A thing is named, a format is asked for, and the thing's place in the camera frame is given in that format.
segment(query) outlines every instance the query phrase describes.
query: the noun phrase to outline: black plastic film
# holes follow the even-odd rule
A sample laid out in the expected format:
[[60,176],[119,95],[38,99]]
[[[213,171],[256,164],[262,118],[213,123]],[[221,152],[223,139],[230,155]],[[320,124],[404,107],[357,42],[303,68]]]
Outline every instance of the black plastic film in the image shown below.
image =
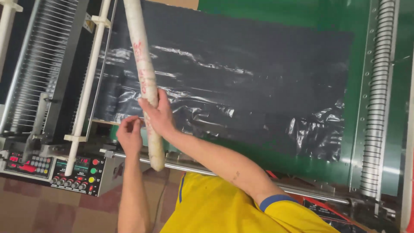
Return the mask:
[[[352,34],[319,32],[145,2],[157,85],[177,127],[338,160]],[[140,84],[119,1],[94,118],[142,117]]]

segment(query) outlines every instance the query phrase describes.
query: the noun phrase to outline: control panel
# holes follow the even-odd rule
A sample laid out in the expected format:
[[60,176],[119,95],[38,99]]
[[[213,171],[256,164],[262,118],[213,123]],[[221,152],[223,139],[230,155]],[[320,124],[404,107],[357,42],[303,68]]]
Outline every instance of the control panel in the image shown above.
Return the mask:
[[71,176],[65,176],[66,161],[56,160],[51,187],[97,196],[106,158],[77,156]]
[[22,161],[23,152],[10,151],[5,161],[4,171],[25,174],[48,179],[54,158],[31,156],[27,162]]

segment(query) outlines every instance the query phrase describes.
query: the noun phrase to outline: digital display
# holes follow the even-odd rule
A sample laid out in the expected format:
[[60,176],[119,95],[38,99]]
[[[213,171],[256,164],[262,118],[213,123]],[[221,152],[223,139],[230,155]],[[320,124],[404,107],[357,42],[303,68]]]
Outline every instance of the digital display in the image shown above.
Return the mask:
[[91,160],[89,158],[77,157],[75,165],[82,166],[82,167],[89,167],[90,162]]
[[18,157],[11,156],[10,161],[17,162],[19,160]]

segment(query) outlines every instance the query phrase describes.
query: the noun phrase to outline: yellow shirt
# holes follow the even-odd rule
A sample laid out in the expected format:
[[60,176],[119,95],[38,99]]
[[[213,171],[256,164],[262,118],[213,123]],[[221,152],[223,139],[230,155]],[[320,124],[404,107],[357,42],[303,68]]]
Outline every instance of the yellow shirt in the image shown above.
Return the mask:
[[295,199],[275,195],[258,206],[245,192],[219,177],[187,172],[176,209],[161,232],[338,232]]

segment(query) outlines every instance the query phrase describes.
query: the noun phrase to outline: person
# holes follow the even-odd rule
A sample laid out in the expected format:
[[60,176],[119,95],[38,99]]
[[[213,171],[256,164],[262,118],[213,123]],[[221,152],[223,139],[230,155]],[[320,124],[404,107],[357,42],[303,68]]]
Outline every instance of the person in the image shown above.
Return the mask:
[[[276,186],[247,157],[177,130],[167,93],[159,104],[139,105],[152,128],[183,153],[218,176],[187,172],[182,176],[176,208],[161,232],[338,232]],[[138,116],[124,119],[117,137],[126,154],[118,231],[150,232],[147,198],[139,166],[142,147]]]

